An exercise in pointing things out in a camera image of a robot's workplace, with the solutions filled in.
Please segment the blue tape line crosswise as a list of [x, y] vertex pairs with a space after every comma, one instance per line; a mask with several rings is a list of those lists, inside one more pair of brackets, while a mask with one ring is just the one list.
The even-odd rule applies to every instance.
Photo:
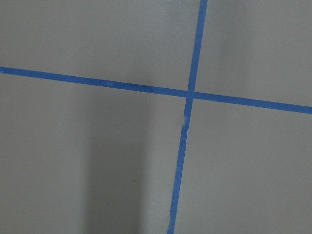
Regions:
[[[25, 69], [19, 69], [19, 68], [1, 67], [0, 72], [6, 75], [48, 79], [48, 80], [78, 83], [78, 84], [92, 85], [92, 86], [100, 86], [100, 87], [107, 87], [107, 88], [114, 88], [114, 89], [121, 89], [121, 90], [138, 91], [138, 92], [143, 92], [143, 93], [167, 95], [167, 96], [173, 96], [173, 97], [185, 98], [187, 96], [186, 90], [125, 83], [125, 82], [110, 81], [110, 80], [103, 80], [103, 79], [96, 79], [96, 78], [77, 77], [77, 76], [72, 76], [72, 75], [32, 71], [32, 70], [25, 70]], [[296, 104], [265, 101], [265, 100], [258, 100], [258, 99], [232, 97], [232, 96], [201, 93], [201, 92], [195, 92], [194, 98], [198, 100], [215, 101], [215, 102], [252, 106], [252, 107], [274, 109], [274, 110], [280, 110], [280, 111], [303, 113], [303, 114], [312, 113], [312, 108], [310, 106], [302, 106], [302, 105], [296, 105]]]

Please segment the blue tape line lengthwise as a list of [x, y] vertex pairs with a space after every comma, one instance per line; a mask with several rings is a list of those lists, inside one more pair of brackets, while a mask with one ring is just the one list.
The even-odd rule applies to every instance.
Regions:
[[198, 72], [198, 65], [200, 59], [202, 38], [204, 32], [205, 18], [208, 6], [208, 0], [201, 0], [199, 4], [199, 11], [197, 16], [196, 31], [195, 31], [195, 41], [193, 46], [192, 62], [190, 67], [188, 88], [185, 98], [185, 108], [184, 108], [184, 124], [181, 127], [179, 149], [176, 161], [175, 179], [173, 183], [172, 199], [169, 212], [169, 225], [167, 232], [168, 234], [173, 234], [175, 232], [175, 224], [179, 203], [179, 195], [181, 189], [184, 161], [187, 148], [188, 131], [191, 122], [193, 100], [195, 95], [195, 84]]

